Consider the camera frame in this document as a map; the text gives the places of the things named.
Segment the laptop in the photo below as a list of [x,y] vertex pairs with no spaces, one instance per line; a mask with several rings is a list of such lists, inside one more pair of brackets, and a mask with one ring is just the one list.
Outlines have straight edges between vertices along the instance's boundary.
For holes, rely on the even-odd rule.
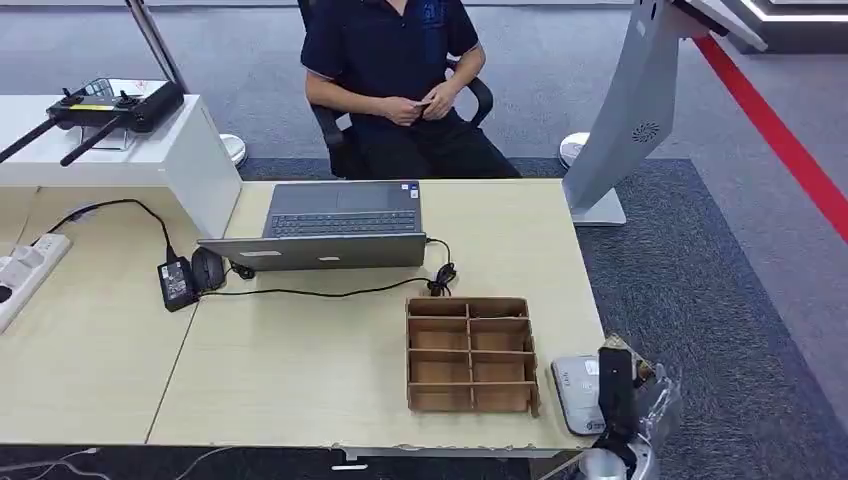
[[274,187],[262,238],[199,240],[256,271],[418,267],[426,234],[416,181]]

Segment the power strip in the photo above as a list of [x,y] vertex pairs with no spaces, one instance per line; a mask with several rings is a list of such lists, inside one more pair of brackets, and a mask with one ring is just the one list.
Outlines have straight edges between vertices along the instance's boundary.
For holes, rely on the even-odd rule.
[[18,247],[12,257],[0,257],[0,285],[12,290],[12,296],[0,303],[0,334],[12,323],[70,248],[68,237],[48,233],[35,242],[32,247],[34,252],[28,247]]

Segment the red floor stripe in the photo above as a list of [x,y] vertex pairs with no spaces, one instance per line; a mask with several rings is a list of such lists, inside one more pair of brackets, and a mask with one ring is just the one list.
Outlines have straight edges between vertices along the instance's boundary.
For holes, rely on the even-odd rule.
[[816,159],[795,138],[712,36],[696,38],[695,44],[760,135],[848,243],[848,200],[839,187],[824,173]]

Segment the gray kiosk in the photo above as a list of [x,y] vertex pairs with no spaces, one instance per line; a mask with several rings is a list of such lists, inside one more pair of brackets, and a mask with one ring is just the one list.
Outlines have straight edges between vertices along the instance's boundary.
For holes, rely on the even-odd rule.
[[635,0],[624,46],[591,134],[560,145],[562,186],[575,225],[623,225],[613,188],[671,133],[680,40],[733,33],[766,44],[719,0]]

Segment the black cable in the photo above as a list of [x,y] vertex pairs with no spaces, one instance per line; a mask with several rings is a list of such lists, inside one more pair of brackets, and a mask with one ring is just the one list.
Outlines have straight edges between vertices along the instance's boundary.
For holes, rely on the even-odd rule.
[[108,207],[109,205],[119,205],[121,203],[134,203],[134,204],[138,205],[139,207],[143,208],[144,211],[147,212],[148,214],[150,214],[151,217],[153,217],[157,221],[159,221],[159,225],[162,226],[162,233],[165,235],[165,258],[168,261],[168,263],[172,263],[172,262],[177,261],[178,257],[177,257],[176,252],[174,251],[174,247],[171,246],[171,237],[168,235],[168,227],[165,226],[165,222],[162,220],[162,218],[159,215],[156,215],[153,212],[153,210],[147,208],[147,205],[141,203],[140,201],[138,201],[134,198],[123,198],[121,200],[109,200],[108,202],[95,203],[94,205],[89,205],[87,207],[80,208],[79,210],[73,211],[70,214],[68,214],[65,218],[59,220],[59,223],[54,225],[53,228],[51,228],[50,230],[47,231],[47,233],[55,233],[57,230],[59,230],[62,227],[62,225],[66,224],[68,222],[75,221],[88,212],[97,210],[98,208],[101,208],[101,207]]
[[361,295],[363,293],[375,293],[375,292],[385,292],[386,290],[391,290],[393,288],[400,287],[401,285],[406,285],[407,283],[412,282],[427,282],[427,289],[430,290],[430,296],[432,297],[441,297],[447,292],[448,296],[452,295],[450,287],[448,284],[456,278],[456,269],[454,268],[453,262],[451,262],[451,253],[450,247],[447,243],[438,238],[428,238],[426,240],[427,243],[441,243],[445,246],[448,251],[448,263],[442,265],[439,268],[439,271],[436,272],[436,278],[430,280],[429,278],[424,277],[415,277],[408,278],[401,282],[393,283],[391,285],[386,285],[385,287],[378,288],[365,288],[362,290],[354,290],[352,292],[345,293],[322,293],[322,292],[310,292],[307,290],[291,290],[288,288],[269,288],[266,290],[251,290],[247,292],[206,292],[201,294],[202,297],[210,296],[210,295],[218,295],[225,297],[238,297],[242,295],[257,295],[264,293],[290,293],[292,295],[305,295],[309,297],[321,297],[321,298],[345,298],[352,297],[354,295]]

